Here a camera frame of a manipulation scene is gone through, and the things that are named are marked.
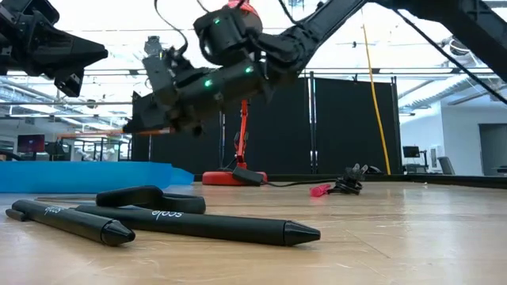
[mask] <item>blue foam mat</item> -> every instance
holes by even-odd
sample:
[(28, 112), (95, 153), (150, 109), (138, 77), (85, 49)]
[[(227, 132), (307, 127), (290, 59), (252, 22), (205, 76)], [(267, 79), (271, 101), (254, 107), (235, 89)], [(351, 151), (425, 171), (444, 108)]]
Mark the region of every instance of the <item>blue foam mat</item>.
[(0, 193), (95, 194), (118, 188), (189, 185), (193, 175), (171, 164), (108, 161), (0, 163)]

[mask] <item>wire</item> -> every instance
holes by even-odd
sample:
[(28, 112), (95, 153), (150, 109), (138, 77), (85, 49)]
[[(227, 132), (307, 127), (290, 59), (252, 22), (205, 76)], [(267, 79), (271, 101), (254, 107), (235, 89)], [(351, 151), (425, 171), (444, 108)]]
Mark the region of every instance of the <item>wire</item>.
[(238, 4), (236, 4), (235, 9), (239, 9), (239, 8), (241, 8), (241, 6), (243, 6), (243, 4), (245, 4), (245, 2), (246, 2), (246, 0), (240, 0), (240, 1), (238, 2)]
[(206, 9), (206, 7), (204, 7), (203, 3), (200, 1), (200, 0), (197, 0), (197, 4), (199, 4), (200, 8), (206, 12), (206, 13), (209, 13), (209, 10)]
[(467, 48), (457, 47), (457, 46), (455, 46), (455, 45), (454, 45), (454, 44), (452, 44), (452, 43), (455, 43), (455, 40), (451, 40), (451, 42), (449, 43), (449, 45), (451, 46), (451, 48), (454, 48), (454, 49), (456, 49), (457, 51), (470, 52), (470, 50), (469, 50), (469, 49), (467, 49)]
[(278, 184), (274, 184), (274, 183), (271, 183), (271, 182), (268, 182), (268, 181), (262, 181), (262, 184), (263, 185), (269, 185), (269, 186), (273, 186), (273, 187), (291, 187), (291, 186), (296, 186), (296, 185), (306, 185), (306, 184), (320, 184), (320, 183), (330, 183), (330, 182), (336, 182), (336, 179), (325, 179), (325, 180), (309, 180), (309, 181), (300, 181), (300, 182), (293, 182), (293, 183), (289, 183), (289, 184), (283, 184), (283, 185), (278, 185)]
[(180, 35), (183, 37), (183, 40), (185, 41), (185, 43), (178, 49), (178, 53), (181, 55), (183, 53), (185, 53), (185, 51), (187, 51), (187, 48), (189, 48), (189, 40), (187, 39), (187, 37), (185, 36), (185, 34), (179, 29), (179, 28), (176, 28), (175, 26), (173, 26), (173, 24), (169, 23), (161, 14), (160, 12), (158, 11), (158, 0), (153, 0), (153, 6), (155, 7), (155, 12), (157, 12), (157, 15), (162, 19), (162, 21), (164, 21), (166, 24), (168, 24), (168, 26), (170, 26), (173, 30), (175, 30), (176, 32), (179, 32)]
[(498, 94), (495, 90), (489, 87), (486, 83), (484, 83), (481, 79), (479, 79), (475, 74), (471, 73), (463, 64), (459, 63), (455, 58), (450, 56), (447, 52), (444, 51), (442, 47), (435, 43), (434, 40), (430, 39), (424, 32), (422, 32), (412, 21), (403, 16), (399, 10), (395, 10), (395, 13), (400, 16), (412, 29), (419, 33), (425, 40), (428, 41), (435, 49), (439, 51), (447, 60), (451, 63), (454, 63), (459, 69), (461, 69), (465, 74), (470, 76), (470, 78), (474, 79), (482, 88), (484, 88), (487, 92), (491, 93), (491, 95), (495, 96), (499, 101), (507, 105), (507, 99), (505, 99), (502, 95)]
[(278, 2), (280, 3), (280, 6), (282, 6), (282, 9), (284, 10), (285, 15), (291, 21), (291, 23), (304, 29), (304, 27), (299, 22), (295, 21), (294, 18), (292, 17), (292, 15), (288, 12), (287, 6), (285, 5), (284, 1), (278, 0)]
[(234, 170), (231, 169), (231, 165), (233, 165), (236, 161), (237, 161), (237, 159), (234, 158), (231, 162), (229, 162), (228, 165), (226, 165), (225, 167), (219, 168), (218, 171), (230, 171), (230, 172), (233, 172)]
[(377, 123), (379, 124), (380, 138), (382, 139), (382, 149), (383, 149), (384, 161), (386, 162), (387, 175), (391, 175), (391, 164), (389, 163), (389, 154), (387, 153), (386, 138), (383, 134), (383, 125), (382, 125), (382, 120), (380, 119), (379, 105), (377, 104), (375, 83), (373, 82), (372, 61), (370, 59), (370, 49), (368, 47), (368, 36), (366, 35), (366, 24), (364, 23), (364, 14), (363, 14), (362, 9), (361, 9), (361, 16), (363, 17), (364, 46), (366, 47), (366, 58), (368, 59), (368, 71), (370, 73), (370, 83), (372, 84), (373, 105), (375, 106), (375, 114), (377, 116)]

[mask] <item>black partition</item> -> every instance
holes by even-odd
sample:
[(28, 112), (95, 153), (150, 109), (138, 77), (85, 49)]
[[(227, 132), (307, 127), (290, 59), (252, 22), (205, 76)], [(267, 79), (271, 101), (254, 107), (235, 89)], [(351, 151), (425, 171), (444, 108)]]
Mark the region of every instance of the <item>black partition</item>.
[(194, 137), (190, 133), (151, 136), (151, 161), (166, 162), (202, 174), (219, 168), (219, 114), (204, 123), (205, 133)]
[[(375, 93), (391, 172), (401, 173), (397, 97), (391, 83), (376, 83)], [(370, 82), (316, 78), (315, 105), (318, 173), (343, 173), (355, 163), (386, 172)]]
[[(234, 158), (234, 136), (239, 131), (241, 106), (226, 112), (225, 161)], [(267, 174), (310, 174), (311, 132), (307, 80), (278, 89), (270, 104), (255, 97), (249, 108), (246, 163)]]
[(150, 161), (150, 137), (146, 135), (132, 136), (132, 161)]

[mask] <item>black cable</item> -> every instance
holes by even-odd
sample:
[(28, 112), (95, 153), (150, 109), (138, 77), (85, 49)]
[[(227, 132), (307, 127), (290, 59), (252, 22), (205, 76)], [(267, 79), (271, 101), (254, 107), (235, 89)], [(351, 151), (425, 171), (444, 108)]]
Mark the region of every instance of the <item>black cable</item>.
[(200, 8), (206, 12), (206, 13), (209, 13), (209, 10), (206, 9), (206, 7), (204, 7), (203, 3), (200, 1), (200, 0), (197, 0), (197, 4), (199, 4)]
[(0, 150), (0, 155), (5, 155), (8, 159), (16, 159), (19, 162), (24, 161), (24, 159), (21, 156), (7, 150)]
[(419, 33), (425, 40), (428, 41), (429, 44), (431, 44), (435, 49), (439, 51), (443, 56), (445, 56), (446, 59), (448, 59), (451, 63), (454, 63), (459, 69), (461, 69), (465, 74), (467, 74), (470, 78), (474, 79), (475, 82), (477, 82), (482, 88), (484, 88), (486, 91), (491, 93), (491, 95), (495, 96), (498, 100), (500, 100), (502, 103), (507, 105), (507, 99), (505, 99), (502, 95), (498, 94), (495, 90), (493, 90), (491, 87), (489, 87), (486, 83), (484, 83), (481, 79), (479, 79), (475, 74), (471, 73), (465, 66), (463, 66), (461, 63), (459, 63), (456, 59), (454, 59), (452, 56), (448, 55), (447, 52), (444, 51), (442, 47), (440, 47), (438, 44), (436, 44), (432, 39), (429, 38), (424, 32), (422, 32), (412, 21), (410, 21), (408, 18), (403, 16), (399, 10), (394, 10), (398, 16), (400, 16), (412, 29), (414, 29), (416, 32)]
[(283, 184), (283, 185), (274, 184), (274, 183), (271, 183), (268, 181), (262, 181), (262, 184), (273, 186), (273, 187), (290, 187), (290, 186), (296, 186), (296, 185), (320, 184), (320, 183), (330, 183), (330, 182), (336, 182), (336, 179), (300, 181), (300, 182), (292, 182), (292, 183)]
[(233, 160), (231, 160), (231, 162), (229, 162), (228, 165), (226, 165), (225, 167), (221, 167), (218, 169), (218, 171), (230, 171), (230, 172), (233, 172), (234, 170), (231, 169), (231, 166), (237, 161), (236, 158), (234, 158)]
[(238, 4), (236, 4), (235, 9), (239, 9), (239, 8), (241, 8), (241, 6), (243, 6), (243, 4), (245, 4), (245, 2), (246, 2), (246, 0), (241, 0), (241, 1), (239, 1), (239, 2), (238, 2)]
[(301, 23), (299, 23), (298, 21), (295, 21), (294, 18), (292, 17), (292, 15), (290, 14), (290, 12), (288, 11), (287, 9), (287, 6), (285, 5), (284, 1), (283, 0), (278, 0), (278, 2), (280, 3), (280, 6), (282, 6), (282, 9), (284, 10), (284, 13), (285, 15), (287, 16), (287, 18), (291, 21), (292, 24), (304, 29), (304, 27), (301, 25)]
[(168, 26), (170, 26), (173, 30), (175, 30), (176, 32), (179, 32), (181, 36), (183, 36), (183, 40), (185, 41), (185, 43), (178, 49), (178, 53), (180, 55), (182, 55), (183, 53), (185, 53), (185, 51), (187, 51), (187, 48), (189, 48), (189, 40), (187, 40), (187, 37), (185, 36), (185, 34), (179, 29), (179, 28), (176, 28), (175, 26), (173, 26), (173, 24), (169, 23), (161, 14), (160, 12), (158, 11), (158, 0), (153, 0), (153, 5), (155, 7), (155, 12), (157, 12), (157, 15), (162, 19), (162, 21), (164, 21), (166, 24), (168, 24)]

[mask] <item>black marker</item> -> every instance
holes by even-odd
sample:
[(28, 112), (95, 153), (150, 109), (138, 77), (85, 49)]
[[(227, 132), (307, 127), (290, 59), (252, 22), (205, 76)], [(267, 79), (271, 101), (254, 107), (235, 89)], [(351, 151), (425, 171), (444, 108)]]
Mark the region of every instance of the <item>black marker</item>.
[(135, 238), (133, 231), (114, 219), (30, 200), (14, 202), (6, 214), (12, 219), (33, 220), (110, 246), (121, 245)]
[(135, 230), (218, 238), (265, 245), (298, 245), (320, 239), (320, 231), (297, 222), (266, 218), (197, 215), (181, 212), (78, 206), (76, 211), (121, 221)]

